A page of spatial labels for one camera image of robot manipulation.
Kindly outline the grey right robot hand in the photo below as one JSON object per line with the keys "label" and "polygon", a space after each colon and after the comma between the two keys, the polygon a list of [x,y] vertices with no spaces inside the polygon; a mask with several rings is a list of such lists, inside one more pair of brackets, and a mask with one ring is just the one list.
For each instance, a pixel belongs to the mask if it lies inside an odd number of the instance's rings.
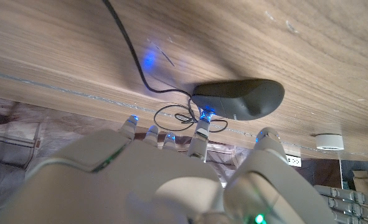
{"label": "grey right robot hand", "polygon": [[207,164],[211,114],[187,154],[138,117],[85,136],[37,165],[0,209],[0,223],[334,223],[316,189],[292,168],[278,133],[262,129],[226,184]]}

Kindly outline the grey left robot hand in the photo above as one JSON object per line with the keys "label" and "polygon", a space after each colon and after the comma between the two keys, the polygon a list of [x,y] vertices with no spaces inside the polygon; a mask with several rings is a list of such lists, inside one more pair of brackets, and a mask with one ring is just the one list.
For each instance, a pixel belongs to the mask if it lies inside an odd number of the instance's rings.
{"label": "grey left robot hand", "polygon": [[345,224],[368,223],[368,194],[323,185],[314,188],[328,203],[335,221]]}

